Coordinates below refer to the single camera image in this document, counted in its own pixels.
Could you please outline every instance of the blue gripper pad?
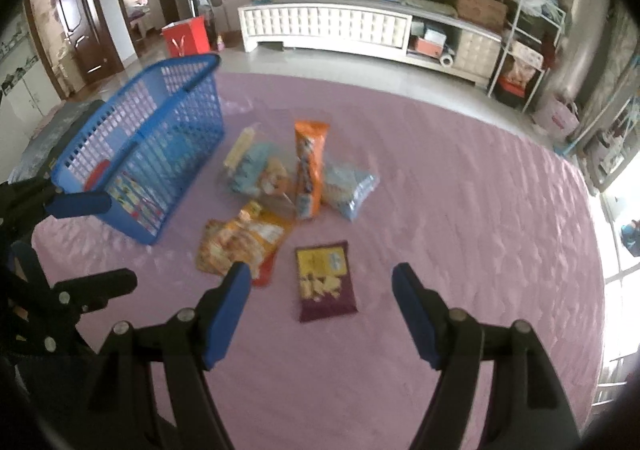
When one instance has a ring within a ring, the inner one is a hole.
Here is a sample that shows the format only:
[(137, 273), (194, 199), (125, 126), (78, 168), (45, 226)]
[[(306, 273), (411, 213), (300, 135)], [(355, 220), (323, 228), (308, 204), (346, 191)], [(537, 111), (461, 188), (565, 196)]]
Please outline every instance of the blue gripper pad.
[(226, 356), (250, 290), (249, 266), (235, 262), (220, 287), (207, 291), (198, 303), (198, 328), (204, 340), (202, 361), (207, 370)]
[(445, 356), (442, 341), (446, 336), (445, 318), (449, 312), (446, 304), (435, 291), (422, 286), (406, 262), (394, 268), (391, 287), (420, 358), (433, 369), (440, 370)]

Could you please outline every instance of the blue plastic basket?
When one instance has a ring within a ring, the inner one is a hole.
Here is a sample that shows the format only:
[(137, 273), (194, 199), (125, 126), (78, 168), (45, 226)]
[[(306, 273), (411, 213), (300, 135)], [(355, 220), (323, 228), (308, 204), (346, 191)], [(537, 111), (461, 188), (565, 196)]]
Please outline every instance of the blue plastic basket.
[(129, 81), (87, 120), (59, 157), (52, 181), (66, 193), (102, 190), (98, 217), (153, 244), (224, 137), (216, 54), (171, 58)]

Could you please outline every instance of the snack package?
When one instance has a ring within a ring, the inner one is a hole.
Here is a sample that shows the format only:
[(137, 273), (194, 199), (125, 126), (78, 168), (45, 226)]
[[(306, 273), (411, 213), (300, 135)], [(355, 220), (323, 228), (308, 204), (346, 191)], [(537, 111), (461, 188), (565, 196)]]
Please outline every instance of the snack package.
[(354, 221), (360, 207), (376, 189), (380, 179), (349, 164), (326, 162), (322, 202), (340, 211), (343, 217)]
[(292, 208), (296, 157), (262, 138), (257, 126), (242, 130), (224, 166), (232, 191), (253, 199), (282, 199)]
[(346, 241), (296, 250), (300, 322), (358, 312), (347, 250)]
[(220, 230), (205, 230), (196, 264), (203, 271), (226, 275), (234, 262), (242, 261), (251, 268), (254, 280), (259, 279), (260, 267), (276, 252), (291, 228), (290, 221), (251, 201)]
[(311, 219), (318, 214), (322, 199), (322, 154), (329, 125), (319, 121), (296, 121), (296, 214)]
[[(204, 233), (202, 234), (202, 240), (200, 241), (200, 248), (196, 255), (196, 268), (205, 273), (213, 273), (218, 276), (224, 276), (216, 271), (216, 268), (207, 261), (207, 246), (213, 236), (215, 236), (223, 227), (225, 223), (223, 221), (216, 221), (211, 219), (207, 221), (204, 227)], [(255, 287), (262, 287), (271, 283), (271, 277), (273, 276), (273, 266), (275, 265), (277, 251), (274, 251), (264, 262), (260, 265), (258, 271), (258, 278), (252, 279), (251, 284)]]

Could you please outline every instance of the white rack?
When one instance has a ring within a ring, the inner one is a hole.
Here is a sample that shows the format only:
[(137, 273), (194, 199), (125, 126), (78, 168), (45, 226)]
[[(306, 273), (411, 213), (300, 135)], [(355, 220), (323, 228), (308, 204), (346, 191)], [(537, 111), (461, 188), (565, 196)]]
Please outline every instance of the white rack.
[[(518, 7), (516, 9), (516, 13), (513, 17), (513, 22), (507, 20), (507, 26), (509, 27), (510, 31), (509, 34), (506, 38), (506, 40), (504, 41), (504, 43), (502, 44), (502, 54), (500, 56), (500, 61), (498, 62), (498, 66), (495, 69), (495, 73), (494, 73), (494, 77), (491, 81), (491, 84), (489, 85), (489, 90), (487, 91), (487, 95), (491, 96), (494, 92), (494, 88), (495, 88), (495, 84), (498, 81), (498, 76), (500, 76), (500, 72), (502, 70), (502, 66), (504, 65), (504, 61), (507, 58), (507, 56), (513, 56), (513, 53), (511, 52), (511, 45), (513, 43), (513, 37), (515, 36), (516, 33), (522, 35), (522, 36), (526, 36), (527, 38), (530, 38), (531, 40), (535, 41), (538, 44), (542, 44), (542, 40), (540, 40), (539, 38), (536, 38), (535, 36), (530, 35), (530, 33), (527, 33), (526, 31), (524, 31), (523, 29), (520, 29), (518, 27), (518, 22), (520, 20), (520, 14), (522, 12), (522, 5), (524, 3), (525, 0), (519, 0), (518, 1)], [(548, 16), (541, 14), (539, 16), (539, 18), (542, 18), (543, 20), (546, 20), (547, 22), (549, 22), (551, 25), (553, 25), (554, 27), (556, 27), (556, 36), (554, 37), (554, 47), (558, 47), (558, 41), (560, 40), (560, 36), (562, 36), (562, 34), (564, 33), (564, 22), (566, 19), (566, 13), (564, 11), (562, 11), (559, 7), (553, 5), (549, 0), (537, 0), (538, 2), (546, 5), (549, 9), (551, 9), (552, 11), (556, 12), (559, 16), (560, 21), (556, 21), (553, 18), (549, 18)], [(536, 76), (536, 81), (534, 83), (534, 86), (531, 90), (531, 92), (529, 93), (529, 97), (527, 97), (527, 100), (524, 104), (524, 106), (522, 107), (522, 112), (524, 113), (527, 108), (529, 108), (529, 103), (531, 103), (531, 101), (533, 100), (533, 97), (536, 93), (536, 91), (538, 90), (538, 87), (540, 86), (540, 82), (542, 81), (542, 78), (544, 78), (546, 72), (549, 70), (548, 68), (543, 69), (543, 68), (537, 68), (536, 70), (538, 71), (538, 74), (535, 75)]]

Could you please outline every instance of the tape roll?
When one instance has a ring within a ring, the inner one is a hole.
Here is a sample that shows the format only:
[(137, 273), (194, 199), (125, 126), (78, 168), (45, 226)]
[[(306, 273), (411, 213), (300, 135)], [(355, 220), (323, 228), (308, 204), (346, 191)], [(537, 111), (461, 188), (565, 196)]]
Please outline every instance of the tape roll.
[(440, 65), (442, 65), (442, 67), (450, 67), (451, 65), (453, 65), (453, 56), (451, 56), (451, 54), (449, 54), (448, 52), (445, 52), (440, 57)]

